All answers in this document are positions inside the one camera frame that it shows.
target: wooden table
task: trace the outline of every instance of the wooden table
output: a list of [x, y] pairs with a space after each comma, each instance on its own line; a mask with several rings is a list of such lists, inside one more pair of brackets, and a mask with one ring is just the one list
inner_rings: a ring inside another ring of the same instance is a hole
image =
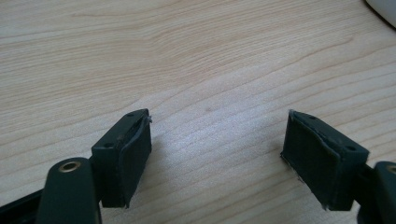
[[356, 223], [279, 158], [288, 110], [396, 161], [396, 32], [361, 0], [4, 0], [0, 205], [148, 108], [153, 151], [104, 223]]

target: wood grain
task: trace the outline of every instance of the wood grain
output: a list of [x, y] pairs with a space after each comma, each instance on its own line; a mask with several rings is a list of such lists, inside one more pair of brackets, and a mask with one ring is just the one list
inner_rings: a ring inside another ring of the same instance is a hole
[[361, 0], [3, 0], [0, 21], [0, 205], [145, 107], [147, 169], [104, 223], [356, 223], [279, 158], [289, 109], [396, 161], [396, 33]]

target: computer mouse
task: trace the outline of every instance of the computer mouse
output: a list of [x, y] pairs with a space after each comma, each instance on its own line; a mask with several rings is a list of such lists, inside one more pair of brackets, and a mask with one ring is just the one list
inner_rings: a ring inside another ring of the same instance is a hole
[[366, 0], [366, 2], [393, 27], [396, 27], [396, 0]]

